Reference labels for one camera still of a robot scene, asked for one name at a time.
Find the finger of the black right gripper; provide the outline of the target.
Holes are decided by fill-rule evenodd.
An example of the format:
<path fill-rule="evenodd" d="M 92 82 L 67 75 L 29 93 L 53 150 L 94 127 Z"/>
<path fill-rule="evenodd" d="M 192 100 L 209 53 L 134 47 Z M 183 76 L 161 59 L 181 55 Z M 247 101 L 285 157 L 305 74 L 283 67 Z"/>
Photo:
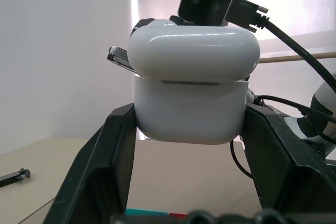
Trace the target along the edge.
<path fill-rule="evenodd" d="M 143 26 L 147 26 L 148 24 L 150 24 L 151 22 L 153 22 L 155 19 L 154 18 L 146 18 L 146 19 L 141 19 L 139 20 L 136 25 L 133 27 L 130 36 L 133 35 L 133 33 L 138 30 L 139 28 L 143 27 Z"/>
<path fill-rule="evenodd" d="M 127 51 L 123 48 L 117 46 L 110 47 L 107 59 L 115 65 L 137 74 L 128 60 Z"/>

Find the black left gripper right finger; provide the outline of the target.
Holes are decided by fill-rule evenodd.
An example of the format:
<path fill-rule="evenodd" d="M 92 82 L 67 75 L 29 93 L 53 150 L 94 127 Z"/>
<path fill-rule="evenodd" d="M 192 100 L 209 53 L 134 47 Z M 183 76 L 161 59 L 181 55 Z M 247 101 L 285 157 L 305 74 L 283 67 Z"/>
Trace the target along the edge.
<path fill-rule="evenodd" d="M 246 107 L 240 133 L 263 213 L 290 224 L 336 224 L 336 162 L 295 136 L 283 118 Z"/>

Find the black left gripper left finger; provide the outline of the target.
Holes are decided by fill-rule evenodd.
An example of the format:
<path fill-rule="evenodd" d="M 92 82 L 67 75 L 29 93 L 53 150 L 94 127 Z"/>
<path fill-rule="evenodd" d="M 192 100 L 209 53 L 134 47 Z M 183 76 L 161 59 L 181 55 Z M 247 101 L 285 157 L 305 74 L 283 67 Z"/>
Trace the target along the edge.
<path fill-rule="evenodd" d="M 44 224 L 109 224 L 125 213 L 137 125 L 132 103 L 108 115 L 81 148 Z"/>

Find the white earbud charging case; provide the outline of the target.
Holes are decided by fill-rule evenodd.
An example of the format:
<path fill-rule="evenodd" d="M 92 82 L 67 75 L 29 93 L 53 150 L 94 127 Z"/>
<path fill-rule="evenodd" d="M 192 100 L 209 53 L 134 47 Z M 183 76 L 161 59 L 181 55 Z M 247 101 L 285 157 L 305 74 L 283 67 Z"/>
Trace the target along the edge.
<path fill-rule="evenodd" d="M 218 145 L 241 131 L 259 43 L 238 27 L 156 26 L 130 37 L 134 108 L 145 136 Z"/>

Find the teal flat object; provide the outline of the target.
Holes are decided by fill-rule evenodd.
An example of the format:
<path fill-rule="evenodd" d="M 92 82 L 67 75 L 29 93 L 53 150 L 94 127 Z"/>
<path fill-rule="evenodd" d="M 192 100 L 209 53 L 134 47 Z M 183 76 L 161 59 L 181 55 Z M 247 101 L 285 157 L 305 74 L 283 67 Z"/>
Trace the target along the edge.
<path fill-rule="evenodd" d="M 127 208 L 126 216 L 168 216 L 168 212 Z"/>

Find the small black plastic clip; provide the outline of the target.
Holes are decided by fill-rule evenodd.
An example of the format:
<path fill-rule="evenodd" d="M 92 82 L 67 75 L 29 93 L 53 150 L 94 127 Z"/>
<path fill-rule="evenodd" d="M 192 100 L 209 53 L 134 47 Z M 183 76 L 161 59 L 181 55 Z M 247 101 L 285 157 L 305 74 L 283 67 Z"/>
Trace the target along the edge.
<path fill-rule="evenodd" d="M 30 170 L 21 168 L 17 172 L 13 172 L 4 176 L 0 176 L 0 188 L 22 181 L 25 176 L 30 177 Z"/>

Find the thin wooden stick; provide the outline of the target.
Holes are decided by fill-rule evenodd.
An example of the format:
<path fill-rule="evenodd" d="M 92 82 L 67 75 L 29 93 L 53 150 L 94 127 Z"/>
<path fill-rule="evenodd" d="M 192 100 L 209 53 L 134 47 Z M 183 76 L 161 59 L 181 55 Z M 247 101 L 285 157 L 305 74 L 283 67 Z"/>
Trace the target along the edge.
<path fill-rule="evenodd" d="M 330 59 L 336 58 L 336 52 L 326 52 L 320 54 L 312 54 L 315 59 Z M 278 63 L 278 62 L 291 62 L 291 61 L 301 61 L 303 58 L 298 55 L 293 56 L 281 56 L 281 57 L 270 57 L 270 58 L 261 58 L 259 64 L 262 63 Z"/>

